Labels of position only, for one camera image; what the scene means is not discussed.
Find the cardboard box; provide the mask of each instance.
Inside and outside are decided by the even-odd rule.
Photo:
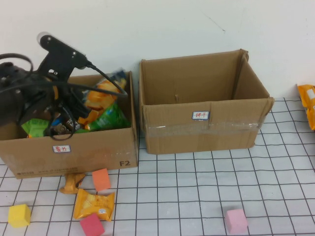
[[[140,123],[153,154],[250,148],[270,97],[238,50],[142,60]]]
[[[16,178],[136,167],[138,144],[131,73],[128,77],[129,97],[118,99],[118,105],[130,120],[130,128],[74,134],[66,141],[54,141],[50,137],[27,139],[21,127],[10,124],[0,128],[0,157]],[[93,86],[100,79],[98,75],[80,76],[69,81]]]

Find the black cable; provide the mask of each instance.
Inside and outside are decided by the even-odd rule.
[[[0,60],[8,59],[8,58],[22,59],[22,60],[27,61],[27,62],[30,63],[30,65],[31,65],[31,68],[30,68],[30,70],[27,72],[26,76],[24,76],[24,77],[22,77],[22,78],[19,78],[19,79],[16,79],[16,80],[14,80],[13,82],[18,81],[18,80],[23,80],[23,79],[26,79],[26,78],[28,78],[29,76],[31,76],[31,74],[33,73],[33,68],[34,68],[31,59],[29,59],[27,56],[24,56],[24,55],[18,54],[18,53],[0,54]]]
[[[34,83],[29,83],[29,84],[22,84],[22,85],[15,85],[15,86],[8,86],[5,89],[0,90],[0,94],[4,92],[8,92],[11,90],[19,90],[23,89],[26,87],[33,87],[33,86],[43,86],[43,87],[52,87],[52,86],[66,86],[69,88],[76,88],[76,89],[83,89],[83,90],[91,90],[91,91],[96,91],[96,92],[102,92],[110,95],[114,95],[117,97],[128,97],[128,94],[125,92],[125,94],[119,93],[119,92],[113,92],[109,90],[104,90],[100,88],[93,88],[90,86],[86,85],[78,85],[78,84],[70,84],[67,82],[59,82],[59,81],[39,81],[39,82],[34,82]]]
[[[101,71],[100,69],[98,69],[95,65],[92,64],[92,62],[88,62],[87,64],[88,68],[91,68],[95,71],[97,71],[100,75],[102,75],[103,77],[105,77],[108,81],[110,81],[116,88],[118,88],[118,90],[121,92],[121,94],[123,94],[125,97],[128,96],[128,94],[126,93],[125,90],[123,90],[118,84],[116,84],[116,82],[114,80],[112,80],[108,75],[106,75],[103,71]]]
[[[72,124],[74,124],[74,125],[73,125],[73,129],[71,129],[71,133],[70,133],[66,138],[64,138],[64,139],[57,139],[57,138],[55,138],[55,136],[59,136],[59,135],[55,135],[55,136],[52,135],[52,132],[51,132],[51,130],[52,130],[51,125],[52,125],[52,123],[53,123],[54,120],[55,120],[55,113],[56,113],[56,112],[59,112],[60,114],[62,114],[62,112],[61,112],[60,110],[58,110],[58,109],[53,109],[53,108],[50,108],[50,109],[49,109],[51,118],[50,118],[50,120],[49,120],[47,129],[45,130],[45,133],[48,134],[48,136],[49,136],[50,138],[52,138],[53,140],[55,140],[55,141],[64,141],[64,140],[70,139],[70,138],[74,135],[74,133],[75,133],[75,131],[76,131],[76,130],[75,130],[76,119],[75,119],[74,116],[72,115],[72,112],[70,111],[70,109],[69,109],[65,104],[62,104],[62,106],[59,107],[59,108],[62,108],[63,112],[66,112],[66,113],[68,114],[70,120],[72,121]]]

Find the orange foam cube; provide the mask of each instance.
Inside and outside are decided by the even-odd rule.
[[[107,169],[92,172],[94,187],[97,192],[110,188],[110,179]]]

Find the white floor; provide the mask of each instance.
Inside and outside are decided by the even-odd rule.
[[[276,101],[250,149],[150,155],[140,138],[139,168],[110,172],[117,208],[106,236],[226,235],[223,217],[243,208],[245,235],[315,235],[315,133],[298,99]],[[0,165],[0,233],[83,236],[64,177],[16,180]],[[91,175],[81,188],[95,193]],[[7,224],[11,205],[28,204],[29,227]]]

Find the white label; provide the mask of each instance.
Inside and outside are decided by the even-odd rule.
[[[53,146],[53,150],[55,153],[71,152],[70,145],[56,145]]]
[[[312,100],[313,98],[315,98],[315,94],[314,94],[313,89],[309,89],[309,90],[307,90],[306,92],[307,92],[307,95],[309,96],[310,100]]]
[[[105,214],[105,213],[106,213],[106,210],[105,210],[105,209],[99,209],[99,210],[98,210],[98,213],[99,213],[99,214]]]
[[[207,120],[209,119],[209,112],[193,112],[192,119]]]

